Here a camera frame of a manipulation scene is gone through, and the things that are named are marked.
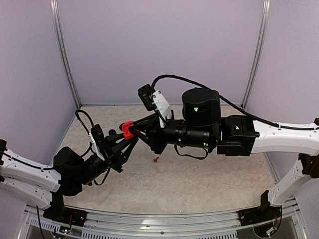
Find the red round charging case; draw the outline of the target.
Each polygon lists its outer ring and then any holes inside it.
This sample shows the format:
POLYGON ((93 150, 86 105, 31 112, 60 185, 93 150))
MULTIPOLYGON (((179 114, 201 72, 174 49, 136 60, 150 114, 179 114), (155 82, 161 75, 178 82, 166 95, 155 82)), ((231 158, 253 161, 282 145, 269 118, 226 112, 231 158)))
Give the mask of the red round charging case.
POLYGON ((128 121, 121 126, 121 130, 126 141, 131 140, 135 137, 135 135, 130 132, 130 127, 133 126, 133 124, 133 121, 128 121))

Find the small black charging case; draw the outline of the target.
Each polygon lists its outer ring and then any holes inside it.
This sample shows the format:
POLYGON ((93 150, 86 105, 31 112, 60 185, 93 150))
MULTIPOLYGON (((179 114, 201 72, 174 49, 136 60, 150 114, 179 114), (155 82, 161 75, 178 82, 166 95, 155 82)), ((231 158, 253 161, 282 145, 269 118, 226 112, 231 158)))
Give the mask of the small black charging case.
POLYGON ((109 135, 116 135, 116 131, 114 129, 109 130, 109 135))

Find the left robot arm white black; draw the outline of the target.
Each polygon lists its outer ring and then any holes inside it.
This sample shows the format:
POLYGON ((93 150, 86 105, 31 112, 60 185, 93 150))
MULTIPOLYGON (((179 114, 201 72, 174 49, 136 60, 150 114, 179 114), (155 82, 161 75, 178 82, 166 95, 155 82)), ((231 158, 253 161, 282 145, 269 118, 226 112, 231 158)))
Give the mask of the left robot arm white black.
POLYGON ((54 156, 53 165, 32 163, 8 149, 5 140, 0 141, 0 186, 11 190, 28 200, 30 204, 43 209, 43 216, 54 221, 80 225, 86 218, 86 211, 68 208, 64 205, 65 196, 76 196, 84 185, 99 183, 97 177, 107 177, 110 170, 122 172, 138 142, 129 128, 132 121, 120 126, 122 133, 110 130, 104 136, 99 124, 91 123, 86 132, 90 143, 84 159, 70 147, 65 146, 54 156))

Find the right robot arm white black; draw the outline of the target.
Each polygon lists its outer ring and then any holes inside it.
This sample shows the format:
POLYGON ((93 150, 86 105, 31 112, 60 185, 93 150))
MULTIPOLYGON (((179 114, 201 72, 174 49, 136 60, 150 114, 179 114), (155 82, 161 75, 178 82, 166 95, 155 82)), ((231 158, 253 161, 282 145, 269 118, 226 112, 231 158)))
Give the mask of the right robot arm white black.
POLYGON ((319 123, 281 124, 261 119, 241 110, 223 117, 215 90, 200 83, 182 94, 182 119, 175 119, 170 104, 154 84, 138 90, 151 116, 133 122, 128 130, 156 154, 166 145, 198 147, 225 156, 249 156, 263 152, 294 152, 298 159, 286 176, 261 196, 255 217, 265 221, 276 207, 311 179, 319 176, 319 123))

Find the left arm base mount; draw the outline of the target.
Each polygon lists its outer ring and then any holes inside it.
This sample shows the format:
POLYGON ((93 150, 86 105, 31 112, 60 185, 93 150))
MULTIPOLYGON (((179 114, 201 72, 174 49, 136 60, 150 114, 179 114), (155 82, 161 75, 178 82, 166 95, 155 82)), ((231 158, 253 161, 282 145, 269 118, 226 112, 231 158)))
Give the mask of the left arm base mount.
POLYGON ((84 210, 64 206, 63 196, 53 193, 50 207, 45 209, 43 216, 56 222, 69 224, 71 226, 83 227, 88 212, 84 210))

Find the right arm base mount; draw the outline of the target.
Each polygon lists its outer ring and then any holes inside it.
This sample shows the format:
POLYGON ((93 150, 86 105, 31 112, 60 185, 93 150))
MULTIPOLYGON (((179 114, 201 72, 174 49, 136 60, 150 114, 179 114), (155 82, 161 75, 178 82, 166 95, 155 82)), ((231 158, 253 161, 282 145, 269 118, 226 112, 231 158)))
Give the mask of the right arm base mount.
POLYGON ((270 239, 278 231, 282 222, 282 206, 271 206, 268 200, 268 193, 269 191, 266 190, 261 195, 259 206, 238 211, 242 227, 264 223, 259 226, 253 226, 255 235, 262 239, 270 239))

